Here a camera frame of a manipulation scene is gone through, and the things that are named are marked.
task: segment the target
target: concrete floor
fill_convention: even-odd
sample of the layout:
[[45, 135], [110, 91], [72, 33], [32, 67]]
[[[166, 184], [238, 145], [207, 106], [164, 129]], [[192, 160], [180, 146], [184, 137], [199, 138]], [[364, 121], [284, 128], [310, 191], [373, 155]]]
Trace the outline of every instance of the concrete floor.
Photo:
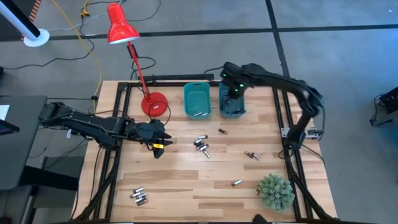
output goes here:
[[[85, 0], [59, 4], [74, 23]], [[128, 19], [151, 15], [159, 0], [127, 0], [123, 8]], [[322, 27], [398, 24], [398, 2], [394, 0], [273, 0], [279, 27]], [[89, 8], [91, 15], [106, 11], [105, 4]], [[68, 28], [51, 1], [43, 1], [35, 24], [39, 28]], [[132, 22], [139, 32], [270, 28], [264, 0], [162, 0], [159, 12], [144, 22]], [[87, 34], [105, 34], [107, 16], [85, 24]], [[72, 30], [53, 30], [51, 35], [73, 35]], [[398, 30], [350, 30], [281, 33], [291, 77], [301, 78], [325, 97], [326, 133], [320, 142], [326, 160], [333, 199], [342, 220], [395, 223], [398, 210], [398, 134], [395, 124], [372, 128], [373, 97], [398, 84]], [[108, 45], [96, 39], [94, 53], [101, 63], [104, 80], [126, 80], [131, 59], [124, 44]], [[220, 34], [176, 37], [145, 37], [135, 42], [140, 56], [156, 59], [145, 75], [201, 73], [225, 61], [255, 62], [282, 73], [272, 33]], [[0, 42], [0, 65], [18, 67], [45, 63], [55, 57], [86, 54], [78, 40], [50, 41], [39, 49], [22, 42]], [[142, 66], [148, 63], [142, 60]], [[72, 62], [57, 61], [46, 67], [6, 70], [0, 95], [90, 97], [98, 72], [88, 57]], [[64, 101], [88, 110], [90, 101]], [[315, 119], [318, 127], [321, 118]], [[40, 166], [44, 156], [59, 156], [81, 138], [66, 139], [63, 131], [40, 130], [32, 155], [44, 147], [42, 157], [29, 165]], [[85, 150], [71, 156], [84, 156]], [[35, 223], [66, 220], [72, 203], [65, 208], [38, 212]]]

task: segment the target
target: white lamp base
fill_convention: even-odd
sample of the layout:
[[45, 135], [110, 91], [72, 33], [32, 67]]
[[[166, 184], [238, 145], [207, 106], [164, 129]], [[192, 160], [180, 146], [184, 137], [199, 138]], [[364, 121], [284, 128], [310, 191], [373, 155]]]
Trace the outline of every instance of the white lamp base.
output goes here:
[[24, 44], [28, 47], [40, 47], [47, 43], [50, 38], [50, 34], [47, 30], [45, 29], [39, 29], [40, 35], [37, 39], [35, 40], [30, 40], [27, 37], [24, 37]]

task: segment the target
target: green plant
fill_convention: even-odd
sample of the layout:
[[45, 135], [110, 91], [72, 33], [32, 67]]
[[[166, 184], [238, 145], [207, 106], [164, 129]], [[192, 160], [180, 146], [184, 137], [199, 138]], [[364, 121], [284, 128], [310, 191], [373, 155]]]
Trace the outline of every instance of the green plant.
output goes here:
[[286, 211], [293, 204], [295, 195], [292, 192], [293, 188], [290, 182], [278, 175], [269, 174], [268, 177], [265, 176], [260, 181], [258, 190], [262, 202], [278, 212]]

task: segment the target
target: teal plastic basket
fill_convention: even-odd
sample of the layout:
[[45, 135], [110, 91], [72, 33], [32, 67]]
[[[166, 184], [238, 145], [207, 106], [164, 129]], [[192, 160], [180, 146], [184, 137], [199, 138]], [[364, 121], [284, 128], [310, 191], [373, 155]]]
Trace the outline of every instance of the teal plastic basket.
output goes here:
[[184, 108], [190, 119], [206, 119], [211, 115], [210, 86], [193, 82], [184, 86]]
[[233, 100], [228, 105], [223, 104], [223, 99], [226, 95], [228, 95], [229, 87], [220, 83], [219, 84], [219, 95], [220, 95], [220, 115], [224, 118], [240, 118], [246, 110], [244, 109], [244, 98], [243, 96], [239, 97], [236, 100]]

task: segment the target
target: wooden table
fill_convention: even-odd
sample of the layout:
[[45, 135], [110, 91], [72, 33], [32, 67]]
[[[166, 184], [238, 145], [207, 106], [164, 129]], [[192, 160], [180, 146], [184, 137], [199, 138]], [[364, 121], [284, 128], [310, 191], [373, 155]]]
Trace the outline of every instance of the wooden table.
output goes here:
[[[113, 109], [117, 85], [116, 81], [103, 82], [97, 111]], [[255, 195], [256, 187], [264, 176], [273, 173], [287, 178], [285, 162], [277, 156], [282, 145], [271, 88], [248, 89], [244, 97], [246, 114], [240, 119], [223, 119], [218, 112], [218, 87], [211, 87], [213, 114], [203, 121], [192, 121], [185, 115], [182, 87], [151, 87], [150, 90], [162, 92], [169, 101], [172, 115], [165, 128], [166, 133], [173, 137], [174, 144], [165, 148], [160, 159], [154, 159], [152, 152], [137, 142], [123, 142], [112, 222], [250, 222], [257, 213], [268, 221], [294, 220], [293, 209], [278, 213], [263, 206]], [[301, 110], [294, 96], [289, 95], [289, 99], [297, 122]], [[138, 122], [148, 122], [148, 116], [141, 110], [141, 100], [142, 93], [133, 88], [128, 115]], [[159, 119], [165, 122], [168, 115], [166, 112]], [[219, 128], [229, 134], [219, 133]], [[210, 145], [210, 159], [196, 151], [192, 144], [202, 134], [209, 137], [205, 142]], [[305, 141], [305, 144], [320, 153], [316, 141]], [[255, 152], [261, 161], [244, 155], [245, 150]], [[97, 152], [97, 143], [90, 142], [81, 172], [75, 216], [90, 201]], [[301, 155], [309, 191], [325, 211], [335, 217], [322, 161], [306, 149], [301, 150]], [[96, 167], [95, 191], [103, 156], [102, 151]], [[242, 184], [232, 187], [231, 183], [238, 179], [243, 181]], [[139, 187], [146, 189], [149, 200], [140, 207], [129, 198], [132, 190]], [[104, 216], [107, 198], [106, 192], [100, 217]], [[301, 194], [298, 199], [304, 217]]]

